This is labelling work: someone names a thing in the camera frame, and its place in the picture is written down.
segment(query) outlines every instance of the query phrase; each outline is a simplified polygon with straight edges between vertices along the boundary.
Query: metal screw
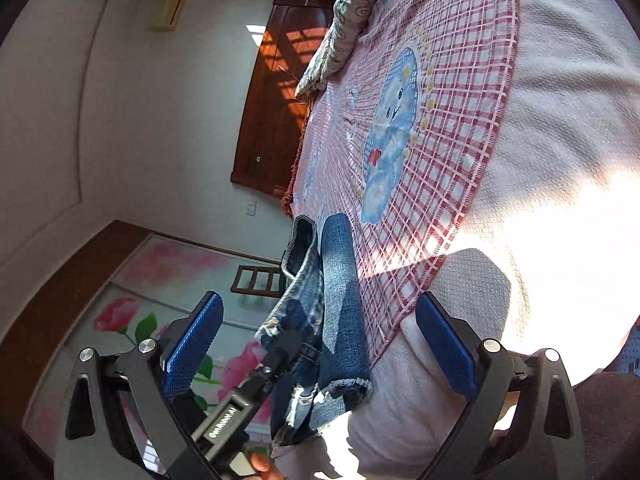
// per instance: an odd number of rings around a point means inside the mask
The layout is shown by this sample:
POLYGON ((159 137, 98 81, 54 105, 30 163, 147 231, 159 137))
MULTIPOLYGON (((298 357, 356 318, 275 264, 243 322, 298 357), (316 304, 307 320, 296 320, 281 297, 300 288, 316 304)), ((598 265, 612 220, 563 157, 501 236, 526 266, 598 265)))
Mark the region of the metal screw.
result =
POLYGON ((80 352, 80 360, 82 362, 88 361, 93 356, 94 356, 94 349, 93 348, 85 348, 84 350, 82 350, 80 352))
POLYGON ((492 354, 500 351, 500 343, 495 339, 487 339, 482 345, 487 352, 491 352, 492 354))
POLYGON ((138 350, 143 354, 151 352, 156 347, 156 342, 153 339, 145 339, 138 345, 138 350))
POLYGON ((547 348, 545 350, 545 357, 550 361, 556 362, 560 358, 560 354, 556 352, 553 348, 547 348))

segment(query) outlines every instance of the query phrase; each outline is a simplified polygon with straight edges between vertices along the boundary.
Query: pink plaid blanket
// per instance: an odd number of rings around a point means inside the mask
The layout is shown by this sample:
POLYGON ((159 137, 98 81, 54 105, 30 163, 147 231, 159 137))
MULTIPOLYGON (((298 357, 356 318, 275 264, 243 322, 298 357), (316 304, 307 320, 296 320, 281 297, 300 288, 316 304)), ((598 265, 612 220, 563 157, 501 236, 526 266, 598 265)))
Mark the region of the pink plaid blanket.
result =
POLYGON ((372 364, 442 264, 500 127, 518 0, 378 0, 306 127, 292 212, 351 221, 372 364))

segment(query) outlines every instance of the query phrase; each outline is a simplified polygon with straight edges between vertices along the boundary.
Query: blue jeans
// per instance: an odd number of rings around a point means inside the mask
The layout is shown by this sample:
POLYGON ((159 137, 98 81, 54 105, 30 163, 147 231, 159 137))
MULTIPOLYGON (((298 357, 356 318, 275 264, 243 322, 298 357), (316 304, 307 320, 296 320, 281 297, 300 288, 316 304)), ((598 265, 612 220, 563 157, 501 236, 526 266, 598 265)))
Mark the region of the blue jeans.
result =
POLYGON ((356 408, 369 395, 370 376, 348 217, 326 220, 320 254, 316 225, 297 217, 282 270, 287 290, 256 339, 268 349, 281 330, 303 336, 300 359, 271 396, 272 437, 287 446, 356 408))

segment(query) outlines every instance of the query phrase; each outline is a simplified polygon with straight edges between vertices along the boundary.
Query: blue rubber pad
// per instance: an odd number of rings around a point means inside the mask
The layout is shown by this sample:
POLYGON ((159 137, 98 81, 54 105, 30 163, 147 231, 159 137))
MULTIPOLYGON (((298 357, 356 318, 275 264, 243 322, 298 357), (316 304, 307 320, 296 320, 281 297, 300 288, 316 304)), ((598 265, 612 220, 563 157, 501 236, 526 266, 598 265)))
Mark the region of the blue rubber pad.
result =
POLYGON ((474 360, 455 331, 426 295, 415 305, 415 321, 422 332, 451 389, 473 402, 478 394, 474 360))
POLYGON ((200 362, 222 325, 224 310, 222 298, 213 293, 174 352, 165 360, 161 392, 168 402, 173 402, 175 396, 189 389, 200 362))

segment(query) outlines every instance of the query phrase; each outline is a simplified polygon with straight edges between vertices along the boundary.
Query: bed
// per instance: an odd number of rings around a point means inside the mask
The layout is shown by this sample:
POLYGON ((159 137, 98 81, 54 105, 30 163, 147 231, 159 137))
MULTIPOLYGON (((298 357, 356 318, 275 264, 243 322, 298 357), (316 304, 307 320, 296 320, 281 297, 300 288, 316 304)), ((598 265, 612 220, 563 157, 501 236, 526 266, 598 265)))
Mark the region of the bed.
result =
POLYGON ((369 10, 340 70, 311 69, 290 208, 350 218, 374 394, 277 459, 296 479, 415 478, 440 447, 464 402, 415 325, 422 290, 481 338, 556 348, 574 384, 640 314, 640 43, 616 2, 369 10))

